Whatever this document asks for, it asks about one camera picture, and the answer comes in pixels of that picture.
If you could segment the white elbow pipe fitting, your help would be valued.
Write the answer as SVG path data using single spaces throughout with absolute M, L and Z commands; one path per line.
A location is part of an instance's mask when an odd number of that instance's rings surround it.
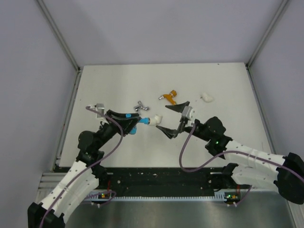
M 162 115 L 158 115 L 158 114 L 156 114 L 154 117 L 149 117 L 148 125 L 149 126 L 160 125 L 161 122 L 162 122 L 162 118 L 163 118 L 163 116 Z

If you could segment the blue water faucet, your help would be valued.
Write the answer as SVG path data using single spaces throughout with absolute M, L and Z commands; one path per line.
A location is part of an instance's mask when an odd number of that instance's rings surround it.
M 130 118 L 131 114 L 126 114 L 125 117 Z M 148 117 L 142 118 L 139 122 L 139 124 L 146 124 L 149 125 L 150 123 L 150 119 Z M 134 135 L 137 132 L 137 126 L 135 126 L 130 132 L 129 134 Z

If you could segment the white elbow fitting far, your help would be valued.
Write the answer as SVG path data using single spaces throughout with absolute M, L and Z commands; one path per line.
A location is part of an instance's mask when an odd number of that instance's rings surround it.
M 214 101 L 214 98 L 208 93 L 203 93 L 200 97 L 205 103 L 211 103 Z

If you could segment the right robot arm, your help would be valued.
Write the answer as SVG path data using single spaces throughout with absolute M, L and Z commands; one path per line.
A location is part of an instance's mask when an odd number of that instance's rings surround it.
M 278 155 L 247 147 L 225 135 L 226 128 L 218 117 L 204 123 L 196 119 L 189 101 L 166 108 L 181 114 L 180 124 L 177 129 L 157 128 L 169 139 L 187 132 L 187 141 L 192 136 L 206 141 L 211 161 L 222 158 L 230 162 L 222 171 L 225 187 L 254 186 L 277 192 L 291 203 L 304 203 L 304 161 L 299 155 Z

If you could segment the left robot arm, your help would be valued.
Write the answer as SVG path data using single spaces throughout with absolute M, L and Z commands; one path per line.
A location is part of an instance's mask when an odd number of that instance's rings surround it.
M 83 131 L 78 137 L 79 153 L 72 166 L 56 187 L 39 203 L 28 208 L 28 227 L 63 228 L 74 210 L 95 188 L 107 185 L 107 172 L 101 161 L 112 153 L 100 149 L 116 134 L 128 135 L 140 122 L 138 113 L 120 114 L 112 110 L 101 113 L 93 106 L 88 111 L 101 116 L 96 132 Z

